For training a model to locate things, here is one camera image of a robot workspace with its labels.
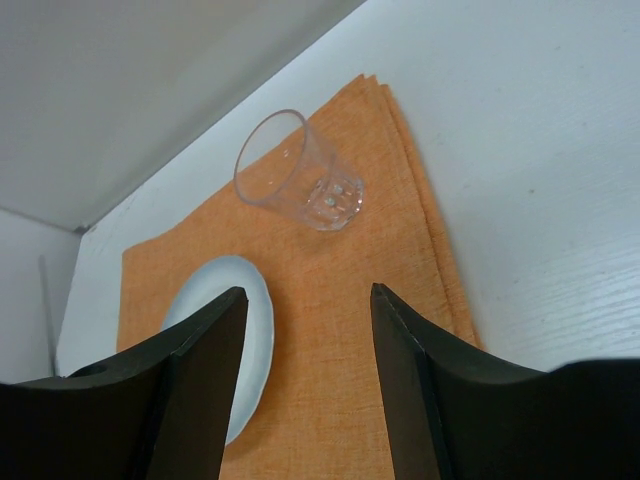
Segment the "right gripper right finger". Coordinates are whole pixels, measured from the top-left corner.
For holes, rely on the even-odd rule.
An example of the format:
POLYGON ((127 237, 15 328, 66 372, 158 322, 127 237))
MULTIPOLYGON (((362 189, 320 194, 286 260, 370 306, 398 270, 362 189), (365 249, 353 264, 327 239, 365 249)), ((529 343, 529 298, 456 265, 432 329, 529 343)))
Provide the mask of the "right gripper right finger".
POLYGON ((370 297, 398 479, 635 479, 639 362, 542 372, 486 353, 383 284, 370 297))

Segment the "white round plate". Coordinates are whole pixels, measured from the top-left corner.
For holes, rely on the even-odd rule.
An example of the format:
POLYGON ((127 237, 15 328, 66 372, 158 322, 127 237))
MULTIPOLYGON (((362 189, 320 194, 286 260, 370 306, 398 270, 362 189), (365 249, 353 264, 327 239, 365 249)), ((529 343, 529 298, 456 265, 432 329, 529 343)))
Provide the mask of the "white round plate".
POLYGON ((189 277, 173 299, 161 326, 162 330, 173 327, 232 287, 246 291, 248 313, 227 444, 236 440, 257 410, 271 370, 275 324, 265 279, 254 264, 241 256, 217 257, 189 277))

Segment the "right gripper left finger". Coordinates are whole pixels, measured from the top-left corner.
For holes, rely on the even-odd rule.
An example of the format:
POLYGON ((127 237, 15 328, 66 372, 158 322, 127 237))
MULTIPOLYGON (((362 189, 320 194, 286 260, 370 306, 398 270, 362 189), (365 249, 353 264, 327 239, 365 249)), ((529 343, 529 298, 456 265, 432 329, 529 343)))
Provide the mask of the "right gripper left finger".
POLYGON ((1 388, 5 479, 215 479, 245 339, 233 287, 67 377, 1 388))

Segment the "clear plastic cup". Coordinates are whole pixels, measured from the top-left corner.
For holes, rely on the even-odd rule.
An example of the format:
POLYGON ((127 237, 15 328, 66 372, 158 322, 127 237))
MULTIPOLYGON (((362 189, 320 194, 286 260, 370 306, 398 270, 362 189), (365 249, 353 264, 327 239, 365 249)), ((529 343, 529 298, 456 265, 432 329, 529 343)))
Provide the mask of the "clear plastic cup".
POLYGON ((233 185, 246 204, 318 231, 339 231, 361 211, 364 182, 300 112, 283 109, 249 134, 233 185))

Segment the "orange cloth placemat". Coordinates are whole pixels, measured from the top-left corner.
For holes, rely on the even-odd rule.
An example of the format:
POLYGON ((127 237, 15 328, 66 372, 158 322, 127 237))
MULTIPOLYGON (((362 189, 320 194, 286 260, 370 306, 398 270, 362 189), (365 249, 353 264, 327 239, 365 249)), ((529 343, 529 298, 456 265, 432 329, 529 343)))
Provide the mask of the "orange cloth placemat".
POLYGON ((364 181, 361 212, 318 232, 244 204, 231 185, 122 258, 117 346, 155 334, 198 267, 240 255, 264 276, 275 312, 267 388, 226 449, 225 479, 389 479, 370 291, 389 286, 468 343, 476 336, 444 221, 391 89, 358 76, 311 119, 364 181))

